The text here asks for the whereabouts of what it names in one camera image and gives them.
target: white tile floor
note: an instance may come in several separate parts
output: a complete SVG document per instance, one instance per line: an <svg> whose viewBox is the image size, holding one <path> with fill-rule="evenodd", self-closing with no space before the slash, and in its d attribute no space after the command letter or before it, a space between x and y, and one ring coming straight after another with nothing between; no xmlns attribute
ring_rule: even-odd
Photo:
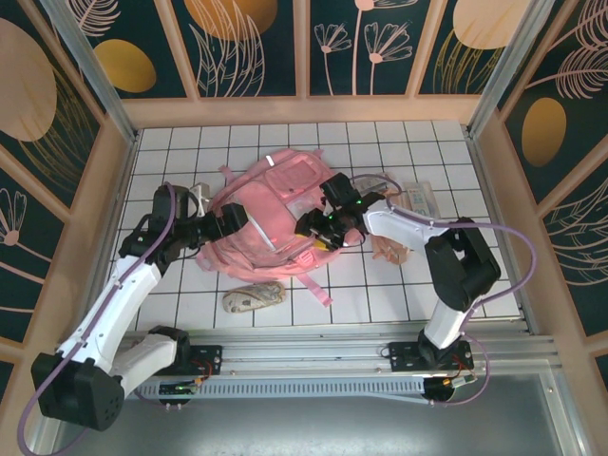
<svg viewBox="0 0 608 456"><path fill-rule="evenodd" d="M430 181L443 218L489 221L456 122L157 128L143 132L112 260L117 259L116 250L128 230L150 211L154 191L163 181L184 186L204 181L213 194L224 185L218 172L221 165L228 164L238 174L258 158L287 146L301 150L320 147L326 163L348 176L385 170L399 181ZM508 287L504 263L494 234L484 231L484 236L503 269L503 280L493 290L498 292ZM194 330L426 320L437 299L425 259L411 254L401 267L372 259L369 241L311 276L332 296L329 309L293 279L284 281L286 302L252 313L230 314L222 309L221 298L242 282L205 273L194 259L181 258L144 301L130 328L144 331L164 324ZM508 296L481 309L477 316L520 315L515 299Z"/></svg>

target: pink backpack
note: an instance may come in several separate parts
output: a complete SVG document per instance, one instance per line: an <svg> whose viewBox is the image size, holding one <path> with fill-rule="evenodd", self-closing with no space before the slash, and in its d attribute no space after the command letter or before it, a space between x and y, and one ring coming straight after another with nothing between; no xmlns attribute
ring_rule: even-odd
<svg viewBox="0 0 608 456"><path fill-rule="evenodd" d="M197 255L201 269L246 282L295 276L323 305L331 305L328 294L306 273L332 261L340 251L318 249L313 238L295 234L295 223L303 214L323 209L319 185L335 174L321 154L284 149L237 178L222 166L227 185L213 197L209 211L236 202L244 206L249 223L229 237L205 244ZM356 230L347 236L350 245L358 239Z"/></svg>

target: flower illustration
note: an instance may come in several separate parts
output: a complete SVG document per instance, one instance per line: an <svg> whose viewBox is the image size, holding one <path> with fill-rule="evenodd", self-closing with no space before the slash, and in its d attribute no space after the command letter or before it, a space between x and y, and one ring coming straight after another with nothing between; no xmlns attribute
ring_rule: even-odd
<svg viewBox="0 0 608 456"><path fill-rule="evenodd" d="M13 246L19 242L19 230L26 214L28 199L21 192L15 192L10 201L9 191L0 189L0 244Z"/></svg>
<svg viewBox="0 0 608 456"><path fill-rule="evenodd" d="M9 191L6 188L0 188L0 246L19 247L35 257L50 262L50 258L34 252L19 242L19 231L26 216L27 207L28 198L23 193L16 191L13 199L10 199ZM0 268L36 283L45 282L40 277L21 271L2 261L0 261Z"/></svg>
<svg viewBox="0 0 608 456"><path fill-rule="evenodd" d="M359 49L359 30L361 29L361 16L363 11L387 10L390 8L409 7L418 0L354 0L357 13L356 25L354 26L354 52L352 53L352 95L357 94L357 51Z"/></svg>
<svg viewBox="0 0 608 456"><path fill-rule="evenodd" d="M339 26L331 24L327 26L327 28L325 28L323 24L319 24L318 26L314 26L314 36L316 36L316 41L321 46L321 51L323 52L327 86L330 90L330 95L333 95L332 79L330 78L327 55L332 52L351 48L352 41L347 39L348 33L344 29L344 24L340 24Z"/></svg>
<svg viewBox="0 0 608 456"><path fill-rule="evenodd" d="M368 47L371 62L370 95L373 95L373 77L377 64L411 57L412 47L407 46L409 41L407 28L408 24L403 26L386 24L378 33L377 22L365 26L365 44Z"/></svg>

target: metal base plate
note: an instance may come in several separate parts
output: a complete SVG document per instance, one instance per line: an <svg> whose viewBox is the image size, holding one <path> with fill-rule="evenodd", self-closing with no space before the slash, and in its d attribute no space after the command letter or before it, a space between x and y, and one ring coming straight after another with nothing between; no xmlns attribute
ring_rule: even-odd
<svg viewBox="0 0 608 456"><path fill-rule="evenodd" d="M473 356L468 342L460 341L446 356L444 363L439 366L430 366L418 350L418 342L390 342L389 355L390 368L393 372L412 371L457 371L460 361L467 369L473 370Z"/></svg>

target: leaf illustration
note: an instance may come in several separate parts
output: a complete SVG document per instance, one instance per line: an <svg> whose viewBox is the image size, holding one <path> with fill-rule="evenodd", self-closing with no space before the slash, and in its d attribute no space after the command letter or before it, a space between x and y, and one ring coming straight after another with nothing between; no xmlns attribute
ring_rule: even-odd
<svg viewBox="0 0 608 456"><path fill-rule="evenodd" d="M200 33L190 26L199 46L197 83L202 96L242 97L252 89L257 96L264 82L265 61L256 23L243 16L237 4L233 4L234 18L219 0L211 0L210 6L193 0L192 5L206 30Z"/></svg>
<svg viewBox="0 0 608 456"><path fill-rule="evenodd" d="M218 66L210 49L209 42L191 25L190 29L199 46L199 72L197 84L207 97L218 95Z"/></svg>
<svg viewBox="0 0 608 456"><path fill-rule="evenodd" d="M118 0L67 0L67 5L87 36L104 36L121 15Z"/></svg>
<svg viewBox="0 0 608 456"><path fill-rule="evenodd" d="M608 42L608 0L587 0L575 27L579 43L593 49Z"/></svg>
<svg viewBox="0 0 608 456"><path fill-rule="evenodd" d="M525 88L552 80L556 81L562 97L592 99L592 94L601 91L608 82L608 46L573 50L563 60L557 74L534 81Z"/></svg>
<svg viewBox="0 0 608 456"><path fill-rule="evenodd" d="M545 226L568 284L608 280L608 179L586 197L556 207Z"/></svg>

